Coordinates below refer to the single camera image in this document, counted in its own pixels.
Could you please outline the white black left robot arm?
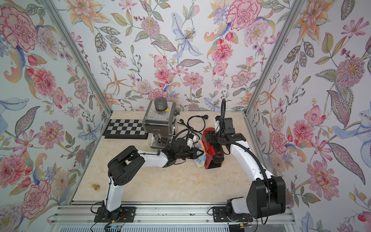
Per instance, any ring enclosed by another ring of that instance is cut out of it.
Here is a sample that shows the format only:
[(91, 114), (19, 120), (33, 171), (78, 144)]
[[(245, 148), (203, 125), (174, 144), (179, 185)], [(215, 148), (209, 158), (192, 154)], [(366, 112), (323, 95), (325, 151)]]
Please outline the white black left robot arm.
[(128, 184), (143, 167), (167, 168), (177, 160), (196, 160), (204, 151), (193, 146), (192, 139), (175, 138), (157, 152), (145, 152), (129, 146), (109, 161), (109, 187), (102, 202), (103, 216), (117, 217), (121, 213), (121, 198)]

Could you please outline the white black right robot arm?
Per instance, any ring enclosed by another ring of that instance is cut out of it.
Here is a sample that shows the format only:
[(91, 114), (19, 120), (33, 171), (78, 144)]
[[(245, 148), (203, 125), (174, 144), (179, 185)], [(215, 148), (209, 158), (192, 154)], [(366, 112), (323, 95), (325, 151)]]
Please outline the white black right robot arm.
[(251, 180), (247, 196), (229, 199), (223, 213), (214, 212), (216, 217), (231, 222), (262, 219), (266, 224), (270, 216), (285, 213), (284, 180), (267, 170), (249, 148), (246, 138), (236, 133), (233, 119), (226, 117), (226, 100), (222, 100), (221, 114), (215, 117), (214, 127), (204, 130), (202, 141), (206, 151), (206, 169), (221, 167), (225, 155), (229, 154), (237, 159)]

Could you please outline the grey steel coffee machine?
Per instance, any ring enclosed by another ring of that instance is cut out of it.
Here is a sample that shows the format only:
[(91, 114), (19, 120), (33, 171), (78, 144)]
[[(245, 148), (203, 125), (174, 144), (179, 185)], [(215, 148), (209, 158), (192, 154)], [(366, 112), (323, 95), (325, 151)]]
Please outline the grey steel coffee machine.
[(164, 97), (151, 100), (143, 119), (146, 133), (152, 134), (151, 148), (163, 149), (169, 145), (176, 133), (176, 104)]

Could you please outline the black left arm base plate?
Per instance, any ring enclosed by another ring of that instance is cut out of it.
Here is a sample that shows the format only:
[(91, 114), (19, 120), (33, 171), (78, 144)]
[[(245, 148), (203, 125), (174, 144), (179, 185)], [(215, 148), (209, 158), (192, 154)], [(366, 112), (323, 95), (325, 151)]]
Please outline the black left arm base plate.
[(98, 223), (124, 223), (134, 222), (136, 207), (120, 207), (109, 212), (104, 206), (97, 210), (94, 222)]

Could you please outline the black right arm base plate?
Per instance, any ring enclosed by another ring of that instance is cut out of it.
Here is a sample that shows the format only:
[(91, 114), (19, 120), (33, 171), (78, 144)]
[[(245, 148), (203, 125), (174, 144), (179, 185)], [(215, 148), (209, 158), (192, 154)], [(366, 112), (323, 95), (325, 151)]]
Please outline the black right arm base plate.
[(208, 213), (213, 217), (214, 222), (253, 222), (254, 219), (250, 214), (238, 214), (227, 208), (226, 206), (214, 206), (210, 208)]

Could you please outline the red capsule coffee machine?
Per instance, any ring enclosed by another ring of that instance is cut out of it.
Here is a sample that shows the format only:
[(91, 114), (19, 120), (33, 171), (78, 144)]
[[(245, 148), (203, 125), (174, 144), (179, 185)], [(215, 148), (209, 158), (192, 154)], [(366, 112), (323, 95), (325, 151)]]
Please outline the red capsule coffee machine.
[(203, 132), (202, 142), (205, 147), (206, 153), (206, 162), (205, 162), (205, 169), (213, 169), (219, 168), (222, 166), (224, 161), (224, 152), (222, 146), (220, 144), (208, 144), (206, 143), (206, 132), (207, 131), (215, 131), (214, 128), (209, 127), (206, 128)]

